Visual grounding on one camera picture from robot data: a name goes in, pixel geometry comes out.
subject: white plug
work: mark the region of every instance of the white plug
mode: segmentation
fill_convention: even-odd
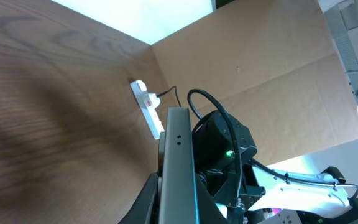
[[[131,88],[154,139],[160,139],[160,134],[164,131],[164,127],[162,126],[160,118],[155,110],[156,107],[160,105],[160,98],[158,98],[155,93],[148,93],[146,84],[142,80],[132,82]]]

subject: brown wood surface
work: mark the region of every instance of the brown wood surface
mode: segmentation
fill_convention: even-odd
[[[157,169],[138,78],[168,87],[149,45],[49,0],[0,0],[0,223],[126,214]]]

